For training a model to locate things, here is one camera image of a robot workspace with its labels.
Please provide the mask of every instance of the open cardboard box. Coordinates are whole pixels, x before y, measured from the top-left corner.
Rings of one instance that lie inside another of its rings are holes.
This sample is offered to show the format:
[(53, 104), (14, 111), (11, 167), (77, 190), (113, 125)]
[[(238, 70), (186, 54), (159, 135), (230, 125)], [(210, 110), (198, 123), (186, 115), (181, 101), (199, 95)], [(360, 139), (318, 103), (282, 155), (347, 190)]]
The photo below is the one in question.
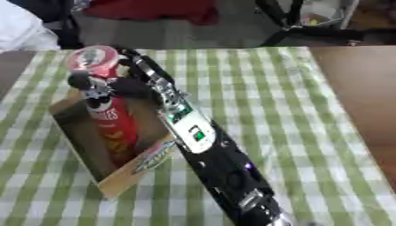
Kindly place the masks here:
[(174, 149), (174, 139), (157, 117), (154, 106), (143, 100), (126, 101), (137, 122), (135, 150), (142, 152), (119, 169), (111, 162), (78, 91), (70, 92), (67, 98), (49, 107), (67, 146), (87, 169), (93, 183), (109, 199), (116, 198), (136, 184), (148, 170), (164, 162)]

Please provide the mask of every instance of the pringles logo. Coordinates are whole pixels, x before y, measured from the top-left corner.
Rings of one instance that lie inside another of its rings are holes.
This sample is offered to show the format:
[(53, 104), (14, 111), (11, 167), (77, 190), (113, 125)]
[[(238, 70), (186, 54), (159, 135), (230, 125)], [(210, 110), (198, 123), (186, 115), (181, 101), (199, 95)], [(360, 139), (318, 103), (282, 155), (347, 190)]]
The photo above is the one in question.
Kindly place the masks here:
[(141, 161), (137, 164), (136, 168), (132, 171), (132, 174), (138, 173), (143, 170), (149, 170), (155, 168), (157, 165), (162, 163), (168, 154), (171, 152), (171, 147), (175, 144), (175, 141), (167, 141), (162, 145), (155, 145), (151, 148), (147, 155), (141, 158)]
[(118, 119), (118, 114), (115, 109), (108, 109), (102, 112), (97, 112), (97, 111), (90, 111), (91, 117), (94, 119), (99, 119), (99, 120), (116, 120)]

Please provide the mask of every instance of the pringles can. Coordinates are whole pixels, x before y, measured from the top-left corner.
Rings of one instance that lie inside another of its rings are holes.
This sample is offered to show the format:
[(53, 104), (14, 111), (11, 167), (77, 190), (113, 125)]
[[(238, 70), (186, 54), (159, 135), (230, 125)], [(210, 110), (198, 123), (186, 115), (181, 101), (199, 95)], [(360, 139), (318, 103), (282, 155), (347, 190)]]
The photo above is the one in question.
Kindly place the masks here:
[[(66, 66), (70, 72), (86, 71), (98, 79), (116, 78), (118, 52), (109, 46), (79, 49), (67, 58)], [(103, 137), (111, 161), (121, 167), (138, 155), (133, 151), (137, 140), (136, 122), (129, 114), (125, 100), (95, 90), (82, 91), (82, 95)]]

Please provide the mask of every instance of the tablecloth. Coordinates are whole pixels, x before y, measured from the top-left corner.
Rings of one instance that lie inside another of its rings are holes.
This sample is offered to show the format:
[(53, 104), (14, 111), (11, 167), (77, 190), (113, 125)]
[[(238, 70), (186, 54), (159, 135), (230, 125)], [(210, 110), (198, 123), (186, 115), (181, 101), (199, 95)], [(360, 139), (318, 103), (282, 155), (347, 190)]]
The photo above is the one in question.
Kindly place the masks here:
[[(145, 52), (299, 222), (396, 225), (394, 193), (308, 49)], [(102, 197), (47, 111), (68, 92), (69, 53), (37, 53), (0, 105), (0, 225), (231, 224), (178, 152), (118, 199)]]

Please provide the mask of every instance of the can lid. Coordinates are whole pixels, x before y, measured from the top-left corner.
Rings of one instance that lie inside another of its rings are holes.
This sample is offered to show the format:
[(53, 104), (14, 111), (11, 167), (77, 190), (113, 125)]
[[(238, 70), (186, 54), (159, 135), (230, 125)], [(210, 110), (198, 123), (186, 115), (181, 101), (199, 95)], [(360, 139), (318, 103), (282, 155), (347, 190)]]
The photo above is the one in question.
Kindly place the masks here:
[(118, 62), (118, 52), (110, 46), (90, 46), (74, 51), (66, 59), (69, 71), (89, 71), (108, 77), (109, 69)]

